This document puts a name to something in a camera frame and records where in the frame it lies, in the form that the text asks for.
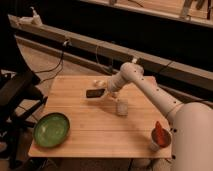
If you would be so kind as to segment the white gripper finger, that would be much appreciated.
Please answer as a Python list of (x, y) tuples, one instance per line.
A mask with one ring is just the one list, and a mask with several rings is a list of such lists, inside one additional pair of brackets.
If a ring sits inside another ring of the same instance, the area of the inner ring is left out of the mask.
[(112, 97), (112, 92), (110, 92), (107, 88), (104, 89), (104, 94), (103, 96), (109, 96)]

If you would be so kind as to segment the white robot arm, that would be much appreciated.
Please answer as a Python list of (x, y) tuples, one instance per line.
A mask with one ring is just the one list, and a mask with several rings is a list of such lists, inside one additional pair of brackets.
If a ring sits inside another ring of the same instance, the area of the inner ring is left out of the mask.
[(171, 171), (213, 171), (213, 109), (200, 102), (183, 103), (143, 75), (143, 68), (126, 62), (107, 80), (118, 92), (133, 83), (168, 120), (172, 130)]

